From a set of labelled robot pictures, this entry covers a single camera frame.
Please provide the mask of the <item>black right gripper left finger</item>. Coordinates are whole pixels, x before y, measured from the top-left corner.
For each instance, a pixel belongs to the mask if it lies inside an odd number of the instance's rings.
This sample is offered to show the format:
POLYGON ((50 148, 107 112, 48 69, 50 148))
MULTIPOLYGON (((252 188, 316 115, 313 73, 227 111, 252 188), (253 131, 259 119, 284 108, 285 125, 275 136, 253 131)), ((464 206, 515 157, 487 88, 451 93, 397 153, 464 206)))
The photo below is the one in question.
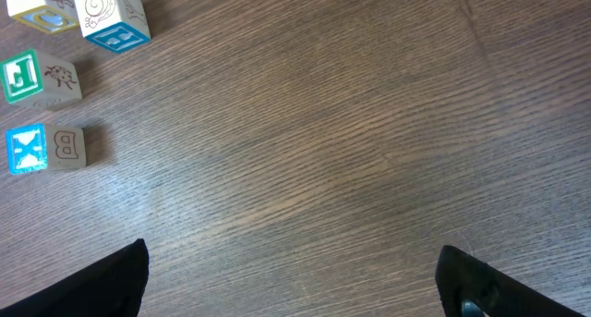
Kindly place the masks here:
POLYGON ((1 310, 1 317, 136 317, 149 278, 142 238, 1 310))

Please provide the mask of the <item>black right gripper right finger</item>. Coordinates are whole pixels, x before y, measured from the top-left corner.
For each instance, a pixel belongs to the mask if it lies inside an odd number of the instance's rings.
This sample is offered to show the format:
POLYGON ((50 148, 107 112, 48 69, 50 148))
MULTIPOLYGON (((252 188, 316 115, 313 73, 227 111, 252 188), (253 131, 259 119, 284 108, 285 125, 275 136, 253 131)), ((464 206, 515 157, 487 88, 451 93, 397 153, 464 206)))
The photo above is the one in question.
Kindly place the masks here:
POLYGON ((451 245, 440 251, 435 281, 446 317, 583 317, 451 245))

